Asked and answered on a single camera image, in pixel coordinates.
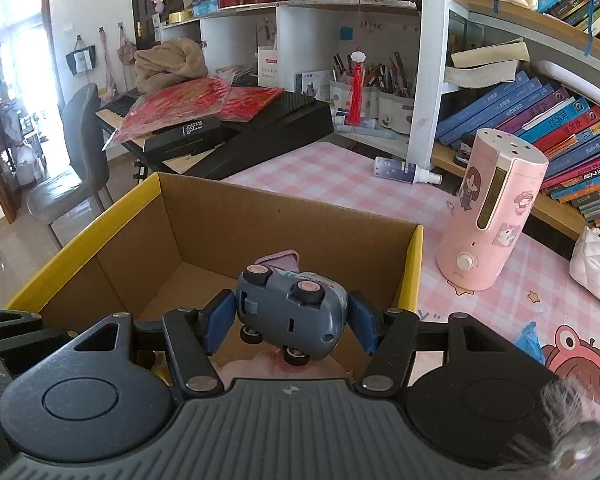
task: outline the blue book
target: blue book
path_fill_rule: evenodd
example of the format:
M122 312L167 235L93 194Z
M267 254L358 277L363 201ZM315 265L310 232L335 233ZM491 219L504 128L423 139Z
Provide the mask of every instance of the blue book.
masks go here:
M476 102L471 103L466 108L453 114L451 117L446 118L444 121L438 123L436 129L436 139L453 130L456 126L464 123L471 119L475 114L483 111L487 106L492 104L497 99L502 99L504 96L513 92L520 84L529 81L528 75L524 72L519 72L516 75L516 80L508 83L503 83L492 90L487 95L482 96Z
M596 123L592 127L584 130L583 132L576 134L576 143L573 146L569 146L563 152L560 152L557 155L550 157L549 160L553 160L556 156L563 156L569 152L572 152L576 148L579 148L580 146L582 146L585 142L593 139L593 137L595 137L596 135L600 135L600 123Z
M447 132L440 137L440 142L445 146L450 145L454 140L462 137L462 134L475 133L481 124L485 121L493 119L496 115L500 115L504 110L511 108L514 104L519 103L525 97L528 97L533 92L541 88L542 85L538 78L533 78L531 81L521 82L520 85L501 101L492 104L488 108L473 116L468 121L456 126L450 132Z
M595 136L593 139L585 142L577 150L573 150L571 153L558 156L549 162L549 167L546 170L544 179L548 179L561 171L568 170L572 166L576 166L583 160L593 158L600 153L600 135Z
M557 130L563 124L568 123L572 119L575 119L580 114L583 114L589 110L589 103L584 97L581 97L576 102L571 103L569 106L564 107L559 112L556 112L548 119L542 121L538 126L527 130L525 133L520 135L520 139L526 140L526 142L536 142L538 139L542 139L552 131Z
M565 187L564 189L560 189L558 191L554 191L551 193L551 198L554 200L560 198L561 196L567 196L571 193L575 193L576 191L581 191L583 189L587 189L587 187L594 186L595 184L600 184L600 175L595 176L594 178L590 178L584 182L580 182L579 184L574 184L574 186Z
M485 122L482 124L480 128L497 128L503 122L512 118L514 115L518 115L521 112L524 112L527 108L536 104L539 100L547 97L554 89L551 85L545 85L541 89L536 92L533 92L529 97L522 99L518 104L512 106L506 112L501 113L500 115L495 116L492 120Z

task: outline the toy car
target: toy car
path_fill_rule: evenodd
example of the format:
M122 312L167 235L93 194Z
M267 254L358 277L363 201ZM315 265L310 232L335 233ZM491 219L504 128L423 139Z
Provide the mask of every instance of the toy car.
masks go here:
M333 351L347 322L346 300L330 285L302 274L254 264L238 277L235 289L240 337L285 348L292 365L322 359Z

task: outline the blue gripper pad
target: blue gripper pad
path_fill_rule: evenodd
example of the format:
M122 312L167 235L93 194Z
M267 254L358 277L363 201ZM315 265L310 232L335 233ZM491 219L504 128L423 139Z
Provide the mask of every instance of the blue gripper pad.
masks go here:
M349 293L347 322L365 354L375 354L386 331L382 313L357 290Z
M208 355L215 354L226 337L235 318L235 294L233 291L222 290L204 308L210 312L206 332L202 338L202 348Z

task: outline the table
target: table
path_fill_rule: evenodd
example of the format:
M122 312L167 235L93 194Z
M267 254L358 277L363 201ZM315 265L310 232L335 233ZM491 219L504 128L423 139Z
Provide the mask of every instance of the table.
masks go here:
M600 374L600 356L587 347L600 350L600 301L571 279L567 260L521 234L490 289L473 292L453 286L438 270L434 256L455 197L426 184L376 178L373 165L371 158L316 142L226 181L422 224L421 320L445 322L452 312L467 312L509 340L534 320L541 345L549 345L545 353L557 348L549 359L550 369L551 362L557 367L563 361L555 358L558 353L571 351L586 357ZM567 338L560 342L559 335L568 333L574 349L565 348ZM577 371L578 366L570 368L572 374Z

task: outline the gray chair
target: gray chair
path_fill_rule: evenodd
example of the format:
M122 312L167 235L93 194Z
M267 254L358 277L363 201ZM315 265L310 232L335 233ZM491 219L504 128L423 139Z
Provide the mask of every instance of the gray chair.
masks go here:
M102 151L104 138L96 121L100 107L98 87L88 84L80 88L62 110L64 143L70 166L58 176L38 184L27 195L29 212L44 223L58 247L62 244L51 224L80 202L93 196L100 211L104 211L98 192L102 190L113 203L107 180L107 155Z

